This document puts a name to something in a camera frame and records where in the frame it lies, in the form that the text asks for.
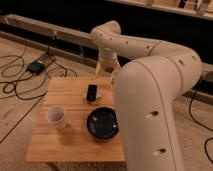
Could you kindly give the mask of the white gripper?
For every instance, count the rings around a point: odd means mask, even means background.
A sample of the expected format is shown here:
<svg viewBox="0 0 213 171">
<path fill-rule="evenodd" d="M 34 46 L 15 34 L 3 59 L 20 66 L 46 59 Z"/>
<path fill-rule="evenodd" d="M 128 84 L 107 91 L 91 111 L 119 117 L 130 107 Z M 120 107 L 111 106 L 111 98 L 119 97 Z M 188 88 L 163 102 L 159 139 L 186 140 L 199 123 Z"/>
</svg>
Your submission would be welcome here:
<svg viewBox="0 0 213 171">
<path fill-rule="evenodd" d="M 102 72 L 111 72 L 114 75 L 120 69 L 117 54 L 107 48 L 100 48 L 98 63 L 96 65 L 96 75 L 101 76 Z"/>
</svg>

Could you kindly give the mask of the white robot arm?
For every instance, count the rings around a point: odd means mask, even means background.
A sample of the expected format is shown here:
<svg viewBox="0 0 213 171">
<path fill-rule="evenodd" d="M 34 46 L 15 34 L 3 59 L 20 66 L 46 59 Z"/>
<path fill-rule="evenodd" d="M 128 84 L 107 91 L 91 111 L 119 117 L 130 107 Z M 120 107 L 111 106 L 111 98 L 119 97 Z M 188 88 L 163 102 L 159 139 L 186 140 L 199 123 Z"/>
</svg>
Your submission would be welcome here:
<svg viewBox="0 0 213 171">
<path fill-rule="evenodd" d="M 198 82 L 199 55 L 168 41 L 123 35 L 116 21 L 94 27 L 90 35 L 99 49 L 101 67 L 115 63 L 119 56 L 129 59 L 113 80 L 128 171 L 185 171 L 173 101 Z"/>
</svg>

